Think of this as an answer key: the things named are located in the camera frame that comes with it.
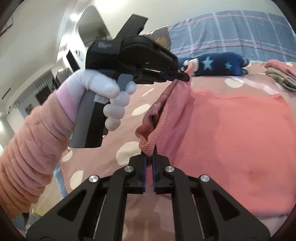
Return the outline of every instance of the label sticker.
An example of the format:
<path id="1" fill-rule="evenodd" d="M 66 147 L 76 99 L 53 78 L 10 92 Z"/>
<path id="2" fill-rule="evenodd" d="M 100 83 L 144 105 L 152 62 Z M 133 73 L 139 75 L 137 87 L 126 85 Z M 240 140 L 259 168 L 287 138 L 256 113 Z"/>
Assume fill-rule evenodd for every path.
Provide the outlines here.
<path id="1" fill-rule="evenodd" d="M 94 102 L 101 103 L 101 104 L 107 104 L 109 102 L 109 99 L 99 96 L 99 95 L 96 95 L 94 97 Z"/>

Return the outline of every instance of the star pattern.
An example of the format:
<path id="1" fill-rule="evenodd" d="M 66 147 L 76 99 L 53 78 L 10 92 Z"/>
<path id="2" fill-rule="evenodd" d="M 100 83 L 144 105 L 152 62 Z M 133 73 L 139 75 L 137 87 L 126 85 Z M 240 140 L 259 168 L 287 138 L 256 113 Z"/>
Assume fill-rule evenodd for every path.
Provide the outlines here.
<path id="1" fill-rule="evenodd" d="M 225 64 L 225 68 L 227 68 L 227 69 L 231 69 L 231 67 L 232 67 L 232 65 L 229 63 L 229 62 L 227 62 L 226 64 Z"/>
<path id="2" fill-rule="evenodd" d="M 202 61 L 202 63 L 204 64 L 204 70 L 209 69 L 209 70 L 213 70 L 211 63 L 213 62 L 213 60 L 210 60 L 210 57 L 208 56 L 206 58 L 206 60 Z"/>

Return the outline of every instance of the blue plaid blanket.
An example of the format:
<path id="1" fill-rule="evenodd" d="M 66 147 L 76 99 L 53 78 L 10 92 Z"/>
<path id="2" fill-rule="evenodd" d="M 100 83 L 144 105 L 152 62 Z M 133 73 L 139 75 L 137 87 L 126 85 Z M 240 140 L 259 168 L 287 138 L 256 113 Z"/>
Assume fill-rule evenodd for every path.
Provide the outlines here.
<path id="1" fill-rule="evenodd" d="M 213 12 L 170 25 L 167 30 L 170 50 L 180 63 L 220 52 L 235 52 L 251 61 L 296 61 L 295 33 L 285 17 L 274 14 Z"/>

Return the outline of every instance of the white glove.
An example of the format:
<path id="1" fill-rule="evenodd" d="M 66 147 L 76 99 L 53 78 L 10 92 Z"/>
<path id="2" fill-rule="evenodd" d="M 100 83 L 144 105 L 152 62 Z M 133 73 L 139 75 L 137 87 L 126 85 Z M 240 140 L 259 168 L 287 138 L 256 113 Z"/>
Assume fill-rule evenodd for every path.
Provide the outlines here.
<path id="1" fill-rule="evenodd" d="M 107 117 L 105 126 L 109 131 L 115 131 L 125 114 L 124 107 L 129 104 L 129 96 L 135 93 L 136 89 L 135 82 L 130 81 L 125 91 L 120 91 L 115 80 L 96 70 L 84 69 L 76 71 L 67 78 L 58 88 L 56 95 L 73 123 L 76 121 L 79 104 L 85 90 L 91 90 L 99 96 L 110 99 L 110 104 L 103 109 Z"/>

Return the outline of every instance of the pink sleeve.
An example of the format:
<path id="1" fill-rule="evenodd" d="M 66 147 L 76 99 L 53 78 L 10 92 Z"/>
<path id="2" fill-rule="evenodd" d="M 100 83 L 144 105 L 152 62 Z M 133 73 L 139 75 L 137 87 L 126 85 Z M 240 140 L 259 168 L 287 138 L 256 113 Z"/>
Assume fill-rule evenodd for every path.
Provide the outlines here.
<path id="1" fill-rule="evenodd" d="M 51 182 L 72 130 L 73 123 L 55 93 L 25 119 L 0 156 L 0 205 L 9 218 L 28 212 L 37 202 Z"/>

